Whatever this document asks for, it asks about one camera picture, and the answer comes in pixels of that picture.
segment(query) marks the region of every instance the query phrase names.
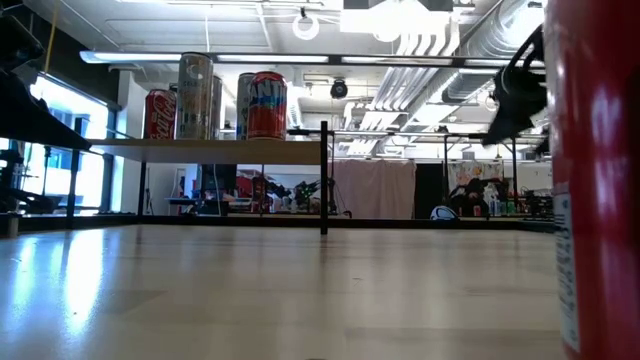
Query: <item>silver can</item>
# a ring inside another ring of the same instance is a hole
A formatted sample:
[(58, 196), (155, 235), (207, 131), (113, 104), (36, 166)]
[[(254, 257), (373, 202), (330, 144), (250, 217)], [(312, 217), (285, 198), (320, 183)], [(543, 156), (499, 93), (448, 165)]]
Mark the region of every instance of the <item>silver can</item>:
[(211, 90), (211, 139), (220, 138), (221, 122), (224, 112), (224, 104), (222, 103), (222, 79), (217, 76), (213, 77), (213, 88)]
[(213, 61), (205, 54), (187, 52), (180, 58), (176, 139), (211, 139)]
[(236, 101), (236, 140), (247, 140), (247, 129), (249, 126), (249, 101), (251, 80), (255, 73), (244, 73), (238, 77), (238, 96)]

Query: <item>wooden shelf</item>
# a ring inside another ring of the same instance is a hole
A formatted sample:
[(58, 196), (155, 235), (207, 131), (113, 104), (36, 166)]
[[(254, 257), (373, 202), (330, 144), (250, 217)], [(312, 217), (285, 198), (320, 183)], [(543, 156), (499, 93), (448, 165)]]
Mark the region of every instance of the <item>wooden shelf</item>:
[(320, 165), (314, 141), (90, 140), (92, 150), (148, 163)]

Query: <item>coca-cola can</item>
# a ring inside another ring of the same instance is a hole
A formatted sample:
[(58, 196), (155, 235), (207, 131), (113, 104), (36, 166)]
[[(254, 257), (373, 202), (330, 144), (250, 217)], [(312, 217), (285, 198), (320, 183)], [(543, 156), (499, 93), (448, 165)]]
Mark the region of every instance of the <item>coca-cola can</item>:
[(285, 140), (287, 136), (287, 84), (271, 71), (256, 73), (251, 81), (248, 140)]
[(238, 96), (236, 102), (236, 140), (247, 140), (249, 124), (249, 101), (251, 81), (255, 73), (244, 73), (238, 77)]
[(205, 54), (187, 52), (178, 70), (176, 139), (211, 139), (213, 61)]
[(176, 94), (154, 89), (145, 98), (144, 138), (173, 139), (176, 124)]

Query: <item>shelf unit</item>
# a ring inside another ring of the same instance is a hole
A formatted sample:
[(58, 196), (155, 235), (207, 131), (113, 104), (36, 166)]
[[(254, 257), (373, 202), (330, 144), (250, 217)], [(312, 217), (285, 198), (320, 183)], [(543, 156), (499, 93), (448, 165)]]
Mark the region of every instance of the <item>shelf unit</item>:
[(320, 165), (320, 232), (328, 231), (328, 125), (320, 141), (90, 140), (91, 149), (140, 162), (138, 221), (143, 220), (147, 163)]

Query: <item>wooden floor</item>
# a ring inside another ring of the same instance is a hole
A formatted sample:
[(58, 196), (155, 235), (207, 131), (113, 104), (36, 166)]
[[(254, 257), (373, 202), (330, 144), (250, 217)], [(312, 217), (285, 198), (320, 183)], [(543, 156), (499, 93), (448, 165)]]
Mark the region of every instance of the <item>wooden floor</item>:
[(1, 359), (555, 360), (552, 236), (129, 226), (0, 240)]

